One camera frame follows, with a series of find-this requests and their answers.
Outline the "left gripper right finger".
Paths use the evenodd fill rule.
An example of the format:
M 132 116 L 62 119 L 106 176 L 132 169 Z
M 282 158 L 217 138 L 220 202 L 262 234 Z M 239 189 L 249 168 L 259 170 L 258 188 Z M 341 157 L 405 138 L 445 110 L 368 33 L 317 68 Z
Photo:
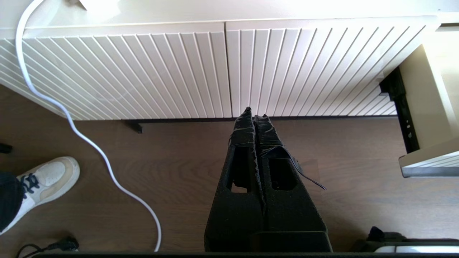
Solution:
M 301 179 L 303 170 L 270 118 L 256 115 L 254 125 L 267 230 L 326 233 L 326 224 Z

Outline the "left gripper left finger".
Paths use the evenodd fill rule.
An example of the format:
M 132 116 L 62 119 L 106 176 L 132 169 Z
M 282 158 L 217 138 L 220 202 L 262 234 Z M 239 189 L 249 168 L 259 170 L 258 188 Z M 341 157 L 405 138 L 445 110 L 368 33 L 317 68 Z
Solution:
M 251 108 L 235 120 L 204 232 L 206 252 L 248 252 L 251 235 L 263 229 L 262 184 Z

